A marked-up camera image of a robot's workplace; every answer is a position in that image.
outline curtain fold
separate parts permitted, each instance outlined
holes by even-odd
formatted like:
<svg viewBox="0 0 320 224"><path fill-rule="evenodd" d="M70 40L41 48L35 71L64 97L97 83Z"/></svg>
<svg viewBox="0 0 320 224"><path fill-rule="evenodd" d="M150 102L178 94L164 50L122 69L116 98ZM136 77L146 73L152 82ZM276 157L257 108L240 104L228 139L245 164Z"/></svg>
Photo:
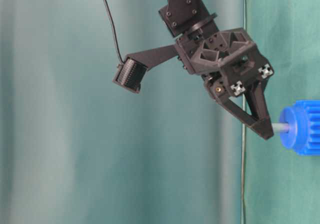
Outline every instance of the curtain fold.
<svg viewBox="0 0 320 224"><path fill-rule="evenodd" d="M275 75L265 91L277 122L296 100L319 99L320 0L247 0L247 30ZM320 159L286 150L279 136L263 141L248 131L247 224L312 224L320 215Z"/></svg>
<svg viewBox="0 0 320 224"><path fill-rule="evenodd" d="M239 223L241 124L176 59L141 93L118 64L102 0L0 0L0 220ZM120 51L172 44L167 0L108 0ZM203 0L220 29L243 0Z"/></svg>

